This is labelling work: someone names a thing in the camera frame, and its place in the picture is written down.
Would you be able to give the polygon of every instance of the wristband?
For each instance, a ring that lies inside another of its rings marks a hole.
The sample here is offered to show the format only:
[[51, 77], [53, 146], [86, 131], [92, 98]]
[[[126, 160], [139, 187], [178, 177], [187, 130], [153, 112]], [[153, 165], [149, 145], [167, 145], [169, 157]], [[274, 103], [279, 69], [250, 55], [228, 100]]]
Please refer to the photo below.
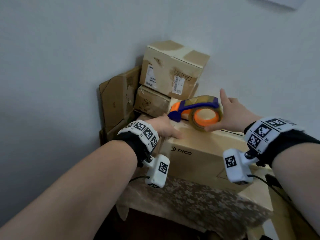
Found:
[[294, 145], [308, 142], [320, 144], [295, 123], [274, 117], [262, 118], [250, 124], [244, 132], [249, 149], [255, 150], [256, 157], [270, 167], [278, 154]]
[[151, 153], [159, 141], [159, 136], [152, 125], [138, 120], [120, 130], [114, 140], [126, 142], [137, 156], [137, 166], [142, 167], [144, 160], [150, 161]]

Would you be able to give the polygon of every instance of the white wall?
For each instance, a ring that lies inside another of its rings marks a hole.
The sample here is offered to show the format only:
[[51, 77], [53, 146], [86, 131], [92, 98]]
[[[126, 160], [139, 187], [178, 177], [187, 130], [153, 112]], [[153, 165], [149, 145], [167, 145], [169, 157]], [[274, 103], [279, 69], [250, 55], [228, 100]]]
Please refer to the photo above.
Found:
[[162, 40], [168, 6], [0, 1], [0, 226], [99, 146], [98, 85]]
[[198, 95], [225, 88], [252, 111], [320, 138], [320, 0], [173, 0], [167, 37], [211, 55]]

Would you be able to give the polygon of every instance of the person's left arm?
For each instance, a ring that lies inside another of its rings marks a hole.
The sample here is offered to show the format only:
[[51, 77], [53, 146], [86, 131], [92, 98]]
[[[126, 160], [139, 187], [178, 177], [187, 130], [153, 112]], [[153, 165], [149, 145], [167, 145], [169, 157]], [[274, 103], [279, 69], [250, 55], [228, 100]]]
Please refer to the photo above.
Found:
[[[146, 122], [159, 136], [181, 138], [167, 116]], [[93, 239], [136, 167], [127, 143], [106, 143], [0, 228], [0, 239]]]

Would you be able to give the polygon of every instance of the barcode sticker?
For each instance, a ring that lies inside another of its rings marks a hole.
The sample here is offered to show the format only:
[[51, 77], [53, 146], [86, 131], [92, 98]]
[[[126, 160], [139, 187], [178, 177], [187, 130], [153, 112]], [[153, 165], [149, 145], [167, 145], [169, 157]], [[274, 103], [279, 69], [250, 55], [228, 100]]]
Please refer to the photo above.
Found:
[[183, 85], [184, 85], [184, 78], [180, 76], [174, 76], [172, 92], [175, 94], [181, 95], [183, 90]]
[[153, 66], [150, 64], [148, 64], [148, 69], [146, 71], [146, 80], [144, 82], [144, 85], [153, 89], [157, 89], [156, 78], [153, 73]]

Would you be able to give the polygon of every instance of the tape roll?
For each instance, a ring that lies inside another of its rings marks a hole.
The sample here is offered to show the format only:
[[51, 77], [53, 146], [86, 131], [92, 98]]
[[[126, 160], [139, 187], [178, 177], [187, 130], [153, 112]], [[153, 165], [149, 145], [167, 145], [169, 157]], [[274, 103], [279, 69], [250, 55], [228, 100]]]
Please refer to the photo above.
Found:
[[[204, 109], [213, 111], [215, 116], [204, 118], [200, 115], [201, 111]], [[215, 124], [222, 120], [222, 111], [220, 108], [214, 109], [209, 106], [198, 107], [190, 111], [188, 120], [192, 127], [198, 131], [205, 132], [205, 127], [207, 125]]]

